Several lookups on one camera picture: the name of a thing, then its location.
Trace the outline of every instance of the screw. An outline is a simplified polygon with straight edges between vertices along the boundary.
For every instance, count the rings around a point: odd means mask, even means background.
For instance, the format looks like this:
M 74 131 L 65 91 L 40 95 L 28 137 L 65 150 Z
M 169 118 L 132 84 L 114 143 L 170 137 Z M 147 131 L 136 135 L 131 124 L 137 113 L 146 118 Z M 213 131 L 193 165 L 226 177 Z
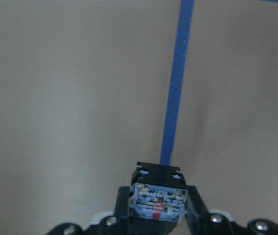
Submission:
M 63 235 L 71 235 L 71 234 L 73 234 L 75 231 L 76 231 L 75 226 L 70 225 L 70 226 L 68 226 L 67 228 L 64 229 Z
M 258 230 L 262 230 L 262 231 L 266 231 L 268 230 L 268 225 L 267 223 L 263 222 L 263 221 L 258 221 L 255 223 L 255 227 L 258 229 Z
M 222 217 L 221 215 L 219 215 L 219 214 L 213 214 L 213 215 L 211 216 L 211 220 L 212 220 L 214 223 L 220 223 L 220 222 L 222 222 L 223 217 Z
M 143 184 L 138 184 L 137 186 L 139 189 L 143 189 L 144 188 L 144 185 Z
M 108 220 L 106 221 L 106 225 L 107 226 L 111 226 L 117 223 L 117 219 L 115 217 L 110 217 L 108 218 Z

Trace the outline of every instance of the wall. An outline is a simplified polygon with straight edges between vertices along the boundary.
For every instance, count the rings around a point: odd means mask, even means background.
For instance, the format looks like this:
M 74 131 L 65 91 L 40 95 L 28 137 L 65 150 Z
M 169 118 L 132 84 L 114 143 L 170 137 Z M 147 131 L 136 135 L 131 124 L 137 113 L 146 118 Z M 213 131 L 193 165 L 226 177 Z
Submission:
M 0 1 L 0 235 L 87 227 L 158 162 L 178 13 Z M 172 164 L 210 208 L 278 222 L 278 3 L 196 0 Z

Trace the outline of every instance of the white part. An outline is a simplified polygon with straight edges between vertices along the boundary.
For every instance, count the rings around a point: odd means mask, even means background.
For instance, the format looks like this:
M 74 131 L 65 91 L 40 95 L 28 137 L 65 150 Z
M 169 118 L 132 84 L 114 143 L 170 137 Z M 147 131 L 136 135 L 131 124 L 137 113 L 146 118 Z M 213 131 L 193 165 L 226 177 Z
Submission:
M 107 216 L 113 216 L 113 215 L 114 215 L 113 211 L 99 212 L 92 217 L 90 224 L 91 225 L 98 225 L 103 218 L 105 218 Z
M 234 222 L 235 220 L 233 219 L 232 215 L 229 214 L 227 211 L 219 210 L 219 209 L 211 209 L 209 210 L 211 214 L 221 214 L 225 216 L 230 222 Z

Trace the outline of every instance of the metal screw head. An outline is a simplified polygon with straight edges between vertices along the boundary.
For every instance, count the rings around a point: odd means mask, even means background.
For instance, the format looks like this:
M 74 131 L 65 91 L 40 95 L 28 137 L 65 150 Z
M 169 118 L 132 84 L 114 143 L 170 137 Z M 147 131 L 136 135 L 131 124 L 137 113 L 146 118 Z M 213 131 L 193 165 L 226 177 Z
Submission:
M 143 189 L 144 188 L 144 185 L 143 184 L 138 184 L 137 186 L 139 189 Z
M 211 216 L 211 220 L 214 222 L 214 223 L 221 223 L 222 220 L 223 220 L 223 217 L 219 214 L 213 214 Z
M 106 221 L 106 225 L 107 226 L 112 226 L 112 225 L 114 225 L 114 224 L 116 224 L 117 223 L 117 219 L 116 219 L 116 217 L 110 217 L 110 218 L 108 218 L 107 219 L 107 221 Z
M 73 234 L 75 231 L 76 231 L 75 226 L 70 225 L 70 226 L 68 226 L 67 228 L 64 229 L 63 235 L 71 235 L 71 234 Z
M 266 231 L 268 230 L 268 225 L 267 223 L 265 223 L 264 221 L 258 221 L 255 223 L 255 227 L 258 229 L 258 230 L 262 230 L 262 231 Z

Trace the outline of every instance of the red stripe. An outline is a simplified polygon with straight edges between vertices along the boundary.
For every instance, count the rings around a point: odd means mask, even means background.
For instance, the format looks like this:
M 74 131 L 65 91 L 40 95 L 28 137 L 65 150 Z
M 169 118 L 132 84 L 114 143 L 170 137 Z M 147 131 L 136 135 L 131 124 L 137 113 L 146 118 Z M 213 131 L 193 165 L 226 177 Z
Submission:
M 153 219 L 154 220 L 159 220 L 162 212 L 162 206 L 163 206 L 163 200 L 159 200 L 155 203 L 153 207 Z

